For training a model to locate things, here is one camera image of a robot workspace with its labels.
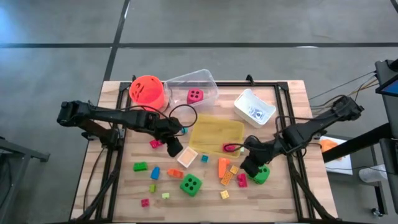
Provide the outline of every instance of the small blue block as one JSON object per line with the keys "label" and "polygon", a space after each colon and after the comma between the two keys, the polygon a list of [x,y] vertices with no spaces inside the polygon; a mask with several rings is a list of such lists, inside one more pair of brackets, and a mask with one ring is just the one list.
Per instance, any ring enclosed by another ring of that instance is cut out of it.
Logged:
{"label": "small blue block", "polygon": [[188,133],[188,128],[182,128],[181,129],[182,134],[187,134]]}
{"label": "small blue block", "polygon": [[202,161],[202,162],[207,162],[208,159],[209,159],[209,157],[208,157],[208,156],[205,156],[205,155],[203,155],[203,156],[201,157],[201,161]]}
{"label": "small blue block", "polygon": [[154,180],[157,180],[159,178],[160,174],[160,167],[155,166],[155,169],[152,170],[152,173],[150,174],[150,177]]}

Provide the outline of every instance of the white container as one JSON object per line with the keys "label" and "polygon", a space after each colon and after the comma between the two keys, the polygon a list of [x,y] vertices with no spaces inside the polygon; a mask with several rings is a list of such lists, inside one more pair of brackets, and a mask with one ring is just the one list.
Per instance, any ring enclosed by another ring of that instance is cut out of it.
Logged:
{"label": "white container", "polygon": [[218,98],[218,87],[213,76],[209,70],[202,69],[164,82],[164,90],[169,98],[170,107],[187,104],[188,91],[192,88],[203,91],[203,100],[191,104],[195,109],[200,106],[213,106]]}
{"label": "white container", "polygon": [[366,183],[387,180],[386,167],[383,165],[372,166],[370,168],[361,169],[359,178]]}
{"label": "white container", "polygon": [[245,89],[235,100],[234,111],[255,128],[261,128],[275,113],[276,107],[260,100],[251,89]]}

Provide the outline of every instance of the yellow lego brick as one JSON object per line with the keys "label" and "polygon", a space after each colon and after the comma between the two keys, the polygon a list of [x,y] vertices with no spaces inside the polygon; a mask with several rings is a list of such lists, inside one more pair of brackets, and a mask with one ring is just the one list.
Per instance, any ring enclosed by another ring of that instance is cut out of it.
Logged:
{"label": "yellow lego brick", "polygon": [[229,180],[231,180],[232,176],[233,176],[233,175],[232,175],[231,172],[226,171],[226,172],[225,172],[225,175],[224,175],[224,177],[223,177],[223,179],[221,180],[221,183],[222,183],[223,185],[227,186],[228,183],[229,183]]}
{"label": "yellow lego brick", "polygon": [[226,190],[224,190],[223,192],[220,192],[220,194],[221,194],[221,198],[222,199],[229,198],[228,191],[226,191]]}
{"label": "yellow lego brick", "polygon": [[231,173],[233,173],[233,174],[237,174],[238,173],[238,170],[239,170],[239,168],[237,168],[236,166],[232,166],[231,167]]}

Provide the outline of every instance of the transparent plastic bin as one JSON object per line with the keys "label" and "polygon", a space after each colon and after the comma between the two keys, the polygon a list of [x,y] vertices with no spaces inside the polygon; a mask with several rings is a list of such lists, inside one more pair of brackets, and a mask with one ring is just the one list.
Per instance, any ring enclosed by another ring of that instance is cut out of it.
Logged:
{"label": "transparent plastic bin", "polygon": [[203,100],[192,103],[195,109],[201,106],[213,106],[218,98],[218,87],[207,69],[195,71],[180,77],[172,78],[164,83],[164,90],[169,99],[170,107],[187,104],[188,91],[198,88],[203,91]]}

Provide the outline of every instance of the white object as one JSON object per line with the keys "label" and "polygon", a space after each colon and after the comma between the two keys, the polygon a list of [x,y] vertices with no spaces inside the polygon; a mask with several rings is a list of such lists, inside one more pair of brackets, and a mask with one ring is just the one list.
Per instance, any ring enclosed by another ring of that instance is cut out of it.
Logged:
{"label": "white object", "polygon": [[202,106],[214,105],[218,98],[218,87],[210,71],[202,69],[164,82],[164,90],[170,107],[175,108],[178,105],[187,104],[188,91],[193,88],[203,91],[203,100],[192,103],[191,106],[198,109]]}
{"label": "white object", "polygon": [[245,89],[235,100],[234,111],[255,128],[261,128],[275,113],[276,107],[260,100],[251,89]]}
{"label": "white object", "polygon": [[193,160],[196,158],[198,153],[191,149],[190,147],[186,147],[178,157],[177,161],[181,163],[185,168],[188,168],[189,165],[193,162]]}
{"label": "white object", "polygon": [[[343,144],[346,140],[331,138],[327,136],[322,136],[320,140],[332,140],[337,144]],[[351,157],[349,155],[343,156],[340,160],[335,159],[334,161],[330,161],[325,163],[326,171],[335,172],[339,174],[347,174],[353,175],[352,165],[351,165]]]}
{"label": "white object", "polygon": [[386,167],[383,165],[372,166],[370,168],[361,169],[359,178],[366,183],[387,180]]}

